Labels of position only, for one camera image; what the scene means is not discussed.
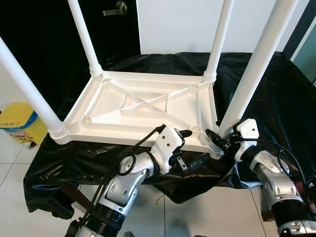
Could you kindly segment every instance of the white floor tile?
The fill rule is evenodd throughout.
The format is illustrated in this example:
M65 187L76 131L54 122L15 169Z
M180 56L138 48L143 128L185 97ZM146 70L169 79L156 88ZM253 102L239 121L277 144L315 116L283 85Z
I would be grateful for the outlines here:
M5 131L0 129L0 163L12 164L22 149L22 145L15 141Z
M258 212L260 214L260 220L262 222L263 228L265 230L267 237L279 237L277 233L277 225L275 221L264 222L261 217L261 203L262 203L262 189L261 187L256 187L251 189L252 196L255 200Z
M29 149L28 147L23 147L14 163L31 164L39 148L39 146L36 146L32 149Z
M0 185L2 184L11 166L11 164L0 164Z
M250 190L215 187L183 204L165 198L166 237L264 237Z
M0 186L0 230L5 237L63 237L69 220L50 212L29 213L24 200L23 178L28 164L14 164Z
M97 186L82 185L81 192L91 199L96 188ZM136 200L118 233L118 237L124 237L124 233L128 231L131 231L135 237L164 237L162 192L151 185L139 186Z

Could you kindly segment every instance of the black tarp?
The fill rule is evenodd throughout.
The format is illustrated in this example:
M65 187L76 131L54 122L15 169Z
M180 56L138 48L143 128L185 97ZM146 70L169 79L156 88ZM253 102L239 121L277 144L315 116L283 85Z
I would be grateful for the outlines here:
M139 55L107 70L201 76L208 57L208 53ZM214 85L219 120L225 114L250 57L250 53L221 55ZM64 101L59 112L61 119L67 115L88 79L88 70L84 69ZM288 147L299 159L308 180L315 180L316 174L315 105L315 87L284 55L275 53L243 116L245 119L256 119L261 139ZM277 155L275 146L263 143L258 146ZM114 160L121 159L129 148L78 141L57 145L47 135L24 178L29 211L42 209L51 211L56 217L71 218L74 213L71 202L60 188L65 184L99 184L100 178L109 172ZM148 150L139 148L135 154ZM182 158L190 162L198 155L195 152L183 152ZM221 160L205 161L187 174L175 167L166 175L156 174L146 179L144 184L155 185L171 200L181 203L214 185L249 188L258 185L257 181L243 162L235 164L232 157L224 157Z

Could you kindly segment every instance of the yellow container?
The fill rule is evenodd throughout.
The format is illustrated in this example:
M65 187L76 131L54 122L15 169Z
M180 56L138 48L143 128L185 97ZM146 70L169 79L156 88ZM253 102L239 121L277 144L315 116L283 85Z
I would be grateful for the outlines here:
M13 103L0 114L0 129L19 143L35 142L40 145L47 127L28 103Z

